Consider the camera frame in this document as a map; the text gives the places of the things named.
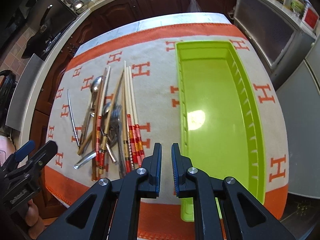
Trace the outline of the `person's left hand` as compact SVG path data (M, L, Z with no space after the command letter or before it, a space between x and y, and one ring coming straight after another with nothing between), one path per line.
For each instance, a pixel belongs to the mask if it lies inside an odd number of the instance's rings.
M25 222L30 227L28 235L31 239L37 239L45 230L43 219L39 215L39 210L33 200L28 201L28 211L25 215Z

